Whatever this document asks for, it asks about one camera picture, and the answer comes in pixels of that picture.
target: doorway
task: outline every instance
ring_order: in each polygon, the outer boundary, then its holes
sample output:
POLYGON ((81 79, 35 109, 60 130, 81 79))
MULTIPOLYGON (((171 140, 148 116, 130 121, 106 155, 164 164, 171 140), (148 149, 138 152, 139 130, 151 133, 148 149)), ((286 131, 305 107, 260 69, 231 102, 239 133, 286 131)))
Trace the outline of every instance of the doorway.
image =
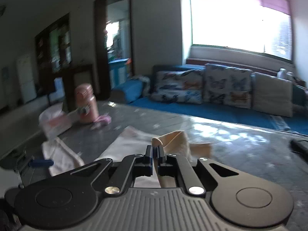
POLYGON ((99 99, 107 99, 112 88, 134 75, 131 0, 96 0, 94 24, 99 99))

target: window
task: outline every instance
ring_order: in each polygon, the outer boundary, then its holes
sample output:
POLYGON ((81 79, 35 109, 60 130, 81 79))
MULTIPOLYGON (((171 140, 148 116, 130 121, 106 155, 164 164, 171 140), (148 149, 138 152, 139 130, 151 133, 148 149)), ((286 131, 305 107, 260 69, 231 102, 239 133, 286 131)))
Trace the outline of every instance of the window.
POLYGON ((291 60, 287 0, 191 0, 192 43, 267 53, 291 60))

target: marble tabletop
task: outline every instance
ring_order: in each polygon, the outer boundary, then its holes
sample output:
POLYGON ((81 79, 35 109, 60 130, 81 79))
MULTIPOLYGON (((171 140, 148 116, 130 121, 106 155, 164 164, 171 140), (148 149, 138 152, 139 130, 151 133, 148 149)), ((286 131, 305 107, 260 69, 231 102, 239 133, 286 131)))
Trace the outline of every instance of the marble tabletop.
POLYGON ((295 205, 287 228, 308 230, 308 165, 289 149, 291 139, 305 136, 113 102, 98 106, 100 114, 112 117, 111 124, 78 124, 60 136, 85 163, 99 157, 127 126, 156 135, 185 130, 191 143, 212 143, 212 159, 289 190, 295 205))

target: folded cloth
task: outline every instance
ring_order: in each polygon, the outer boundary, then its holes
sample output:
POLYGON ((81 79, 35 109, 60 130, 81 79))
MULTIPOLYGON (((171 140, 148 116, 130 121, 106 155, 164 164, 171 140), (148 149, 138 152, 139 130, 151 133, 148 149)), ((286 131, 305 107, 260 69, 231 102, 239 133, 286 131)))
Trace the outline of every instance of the folded cloth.
POLYGON ((44 158, 52 159, 53 166, 49 168, 51 176, 56 176, 84 165, 84 161, 65 143, 56 137, 42 144, 44 158))
MULTIPOLYGON (((181 154, 191 163, 196 163, 197 158, 211 155, 210 143, 190 144, 184 131, 156 136, 128 126, 96 160, 111 158, 114 162, 119 162, 128 155, 145 154, 147 145, 162 145, 166 154, 181 154)), ((136 178, 134 187, 175 187, 173 177, 158 178, 156 171, 157 163, 154 161, 153 176, 136 178)))

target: silver screw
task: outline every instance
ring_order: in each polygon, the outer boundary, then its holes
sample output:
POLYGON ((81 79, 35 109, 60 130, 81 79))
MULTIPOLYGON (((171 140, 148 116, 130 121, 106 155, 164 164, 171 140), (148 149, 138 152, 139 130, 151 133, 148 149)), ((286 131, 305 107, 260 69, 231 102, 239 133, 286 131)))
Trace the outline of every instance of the silver screw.
POLYGON ((190 187, 188 189, 188 192, 190 192, 193 195, 202 195, 204 193, 204 189, 198 186, 190 187))
POLYGON ((120 192, 120 189, 115 186, 110 186, 105 188, 105 192, 110 195, 114 195, 120 192))

